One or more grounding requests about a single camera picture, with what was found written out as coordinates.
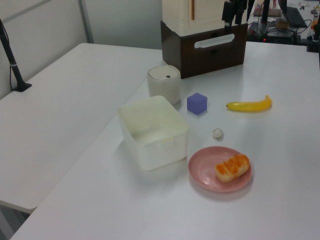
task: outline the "lid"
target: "lid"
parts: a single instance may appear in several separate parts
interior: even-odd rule
[[[175,78],[180,75],[180,72],[177,68],[171,65],[167,66],[157,66],[149,70],[149,75],[153,79],[163,80],[169,78]]]

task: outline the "purple cube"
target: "purple cube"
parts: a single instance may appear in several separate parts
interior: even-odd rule
[[[195,94],[188,96],[186,99],[186,109],[196,115],[199,115],[207,110],[207,102],[208,98],[206,96],[196,92]]]

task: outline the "banana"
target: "banana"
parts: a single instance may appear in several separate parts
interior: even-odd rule
[[[272,100],[268,95],[262,101],[233,101],[226,104],[226,107],[233,111],[256,112],[266,110],[272,105]]]

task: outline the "pink plate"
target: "pink plate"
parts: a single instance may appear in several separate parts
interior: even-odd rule
[[[215,165],[241,154],[224,146],[209,146],[197,151],[189,160],[188,168],[192,178],[203,188],[218,193],[236,191],[246,185],[251,176],[251,168],[231,182],[222,182],[216,177]]]

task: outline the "small white ball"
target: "small white ball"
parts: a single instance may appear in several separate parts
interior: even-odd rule
[[[222,139],[224,137],[224,132],[220,128],[216,128],[213,130],[212,135],[214,139]]]

